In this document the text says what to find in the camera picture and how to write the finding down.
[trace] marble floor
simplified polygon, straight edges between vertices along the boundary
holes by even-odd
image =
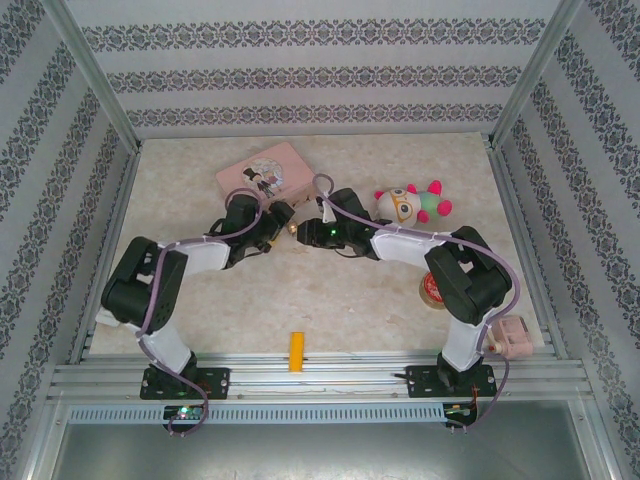
[[[201,235],[224,216],[215,174],[288,141],[336,188],[351,187],[375,212],[373,193],[439,179],[453,201],[446,218],[428,224],[446,232],[475,227],[515,267],[523,284],[514,313],[534,343],[542,335],[479,134],[344,135],[147,140],[120,235],[115,262],[136,236],[168,242]],[[301,222],[319,216],[315,202],[296,210]],[[307,352],[438,349],[449,315],[427,307],[418,288],[424,271],[397,262],[344,259],[299,244],[286,232],[268,255],[225,271],[184,280],[172,317],[196,353],[280,353],[290,332],[305,333]],[[97,324],[92,354],[138,353],[124,327]]]

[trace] stuffed doll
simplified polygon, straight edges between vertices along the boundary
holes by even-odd
[[[378,216],[403,227],[413,227],[416,222],[427,223],[436,216],[446,217],[451,213],[453,204],[443,199],[441,193],[442,183],[439,180],[431,182],[426,192],[418,192],[412,184],[406,190],[377,191]]]

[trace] patterned wall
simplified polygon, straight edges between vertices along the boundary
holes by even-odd
[[[0,15],[0,479],[8,479],[41,387],[75,341],[129,155],[40,3],[2,1]]]
[[[489,133],[558,0],[69,0],[141,138]]]
[[[585,2],[503,145],[571,354],[640,478],[640,14]]]

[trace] cable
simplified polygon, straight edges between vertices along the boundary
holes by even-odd
[[[225,208],[228,208],[231,198],[240,192],[249,192],[258,200],[258,213],[256,213],[256,218],[248,226],[246,226],[245,228],[237,232],[229,233],[226,235],[219,235],[217,237],[208,237],[203,235],[202,237],[180,240],[178,242],[171,243],[162,249],[162,251],[160,252],[160,256],[158,257],[158,263],[156,264],[156,270],[154,273],[152,287],[151,287],[151,298],[149,300],[149,306],[147,307],[147,312],[144,317],[144,322],[142,323],[142,327],[140,328],[140,330],[136,332],[136,340],[138,342],[138,345],[140,345],[140,349],[143,351],[143,353],[147,356],[147,358],[151,361],[151,363],[156,368],[159,368],[160,370],[171,375],[173,378],[177,379],[181,383],[193,388],[202,397],[202,416],[200,417],[200,420],[198,421],[198,423],[193,425],[186,432],[181,432],[180,433],[181,437],[186,437],[187,435],[191,435],[192,433],[196,432],[196,430],[198,430],[202,426],[202,424],[205,422],[205,420],[209,416],[209,398],[207,397],[207,392],[205,392],[200,386],[196,385],[191,380],[184,378],[178,372],[174,372],[169,367],[167,367],[162,362],[160,362],[160,360],[156,358],[156,356],[147,348],[146,344],[144,343],[144,335],[146,334],[147,330],[149,330],[149,325],[151,324],[151,319],[153,318],[153,312],[156,308],[156,302],[158,301],[158,290],[160,289],[160,278],[162,276],[161,275],[162,266],[164,265],[164,259],[167,256],[167,253],[169,253],[171,250],[178,247],[179,245],[198,245],[203,243],[215,243],[215,242],[220,242],[221,240],[228,240],[229,238],[238,237],[240,235],[247,233],[249,230],[255,227],[257,223],[260,221],[260,217],[262,216],[262,212],[264,210],[262,207],[262,201],[260,200],[260,197],[258,196],[258,194],[253,190],[251,190],[250,188],[242,187],[242,188],[236,188],[235,190],[231,191],[229,195],[227,195],[227,198],[225,199],[225,202],[224,202]],[[175,416],[171,417],[171,419],[169,420],[169,425],[167,426],[167,430],[169,430],[169,435],[171,436],[176,434],[176,432],[171,428],[175,419],[176,419]]]
[[[465,425],[464,423],[459,422],[457,420],[453,420],[452,418],[447,418],[443,423],[445,424],[445,427],[447,426],[447,423],[450,423],[452,425],[457,425],[459,428],[462,429],[463,433],[467,433],[467,430],[469,430],[469,427],[467,425]],[[454,428],[452,426],[451,427],[451,433],[453,433],[453,432],[454,432]]]
[[[343,258],[360,258],[362,255],[345,255],[344,253],[340,253],[339,250],[334,250],[334,252],[336,252],[338,255],[340,255]]]
[[[329,190],[327,191],[326,195],[323,193],[323,190],[318,186],[318,180],[324,178],[325,180],[328,180],[330,183],[330,187]],[[496,321],[498,318],[502,317],[503,315],[507,314],[508,312],[511,311],[511,309],[513,307],[515,307],[516,303],[518,303],[518,300],[520,299],[520,281],[518,280],[518,276],[515,272],[515,270],[511,267],[511,265],[509,265],[506,260],[504,260],[502,257],[500,257],[499,255],[497,255],[496,253],[492,252],[491,250],[484,248],[480,245],[476,245],[473,242],[469,242],[467,240],[462,240],[460,238],[455,238],[452,237],[450,235],[443,235],[443,234],[439,234],[439,233],[434,233],[434,232],[425,232],[422,230],[416,230],[415,228],[406,228],[406,227],[400,227],[400,226],[391,226],[391,225],[381,225],[379,223],[375,223],[372,222],[370,220],[366,220],[364,218],[358,217],[357,215],[354,215],[350,212],[347,212],[346,210],[343,210],[342,208],[338,207],[335,203],[333,203],[331,200],[329,200],[329,195],[331,195],[331,193],[333,193],[333,189],[335,186],[335,183],[333,181],[333,179],[329,176],[326,175],[324,173],[318,173],[316,175],[314,175],[313,177],[313,185],[316,187],[316,190],[318,191],[318,196],[320,198],[322,198],[325,202],[327,202],[327,204],[336,212],[341,213],[342,215],[344,215],[347,218],[350,218],[351,220],[355,220],[356,222],[360,222],[363,225],[367,225],[369,227],[375,228],[375,229],[380,229],[380,230],[387,230],[393,233],[407,233],[409,235],[414,235],[417,237],[421,237],[421,238],[428,238],[430,240],[439,240],[439,241],[443,241],[443,242],[452,242],[452,243],[456,243],[458,245],[462,245],[464,247],[468,247],[468,248],[472,248],[473,250],[476,250],[477,252],[480,252],[484,255],[486,255],[487,257],[495,260],[496,262],[498,262],[509,274],[509,277],[511,277],[511,283],[513,284],[514,287],[514,294],[513,294],[513,298],[511,299],[511,301],[507,304],[506,307],[504,307],[502,310],[499,310],[498,312],[494,313],[493,315],[491,315],[486,321],[484,326],[482,327],[482,331],[480,332],[480,336],[478,337],[478,342],[476,343],[476,350],[480,355],[484,356],[484,352],[482,352],[482,343],[484,342],[485,337],[487,336],[487,333],[489,332],[489,327],[491,326],[491,324]],[[504,372],[504,377],[502,378],[502,382],[500,383],[500,386],[498,387],[496,394],[494,395],[493,399],[491,400],[491,402],[489,403],[489,406],[487,407],[487,410],[485,411],[485,413],[483,413],[483,415],[478,418],[478,420],[475,421],[474,425],[477,425],[480,420],[484,417],[487,416],[488,413],[491,412],[491,410],[493,409],[493,406],[495,405],[495,403],[498,401],[498,397],[500,397],[500,394],[502,393],[502,390],[504,389],[505,384],[507,383],[507,378],[509,376],[509,360],[507,360],[507,358],[503,357],[502,355],[496,355],[500,358],[502,358],[505,361],[505,372]]]
[[[242,259],[246,259],[249,257],[257,257],[258,255],[262,255],[264,252],[253,252],[253,253],[248,253],[247,255],[245,255],[244,257],[242,257]]]

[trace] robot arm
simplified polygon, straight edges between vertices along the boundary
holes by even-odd
[[[289,222],[294,211],[284,202],[274,202],[263,212],[248,232],[229,238],[251,225],[258,213],[258,202],[247,195],[234,196],[227,215],[215,222],[202,242],[184,242],[166,253],[158,296],[151,322],[143,335],[139,332],[151,301],[151,285],[163,246],[144,237],[131,241],[103,291],[101,304],[113,317],[124,323],[141,342],[143,349],[159,364],[192,380],[197,373],[195,354],[182,342],[169,322],[180,291],[182,279],[206,270],[232,268],[242,259],[271,249],[270,242]],[[225,236],[215,241],[215,237]],[[165,372],[157,375],[176,388],[183,388]]]
[[[329,200],[349,213],[370,220],[351,189],[339,190]],[[301,224],[298,241],[327,249],[349,246],[358,256],[396,260],[430,270],[451,313],[449,336],[438,357],[438,375],[450,389],[464,385],[481,365],[479,349],[486,321],[512,287],[508,273],[495,260],[454,241],[390,231],[382,228],[383,223],[376,229],[337,211],[334,213],[335,222],[312,219]],[[450,236],[489,248],[471,227],[462,227]],[[462,268],[464,264],[471,264],[467,271]]]

